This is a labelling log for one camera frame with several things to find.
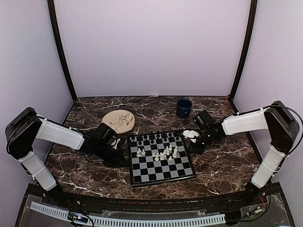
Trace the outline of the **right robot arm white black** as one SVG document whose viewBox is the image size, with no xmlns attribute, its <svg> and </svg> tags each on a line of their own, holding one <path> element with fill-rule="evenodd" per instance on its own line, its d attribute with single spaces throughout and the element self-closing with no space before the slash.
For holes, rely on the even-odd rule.
<svg viewBox="0 0 303 227">
<path fill-rule="evenodd" d="M 281 101 L 271 105 L 235 113 L 215 120 L 207 111 L 193 118 L 197 130 L 183 130 L 182 136 L 197 144 L 201 151 L 218 139 L 246 133 L 251 136 L 262 161 L 245 186 L 242 202 L 252 205 L 262 188 L 279 172 L 285 159 L 303 140 L 303 119 L 298 112 Z"/>
</svg>

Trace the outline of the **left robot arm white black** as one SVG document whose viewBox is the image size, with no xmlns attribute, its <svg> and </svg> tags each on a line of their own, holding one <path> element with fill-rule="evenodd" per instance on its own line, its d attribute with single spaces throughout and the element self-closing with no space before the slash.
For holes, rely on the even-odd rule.
<svg viewBox="0 0 303 227">
<path fill-rule="evenodd" d="M 67 127 L 39 115 L 27 107 L 5 128 L 6 152 L 18 161 L 45 195 L 56 206 L 63 206 L 67 196 L 59 181 L 47 169 L 34 150 L 36 141 L 58 144 L 87 155 L 95 155 L 106 167 L 126 167 L 128 162 L 119 147 L 117 133 L 105 123 L 88 132 Z"/>
</svg>

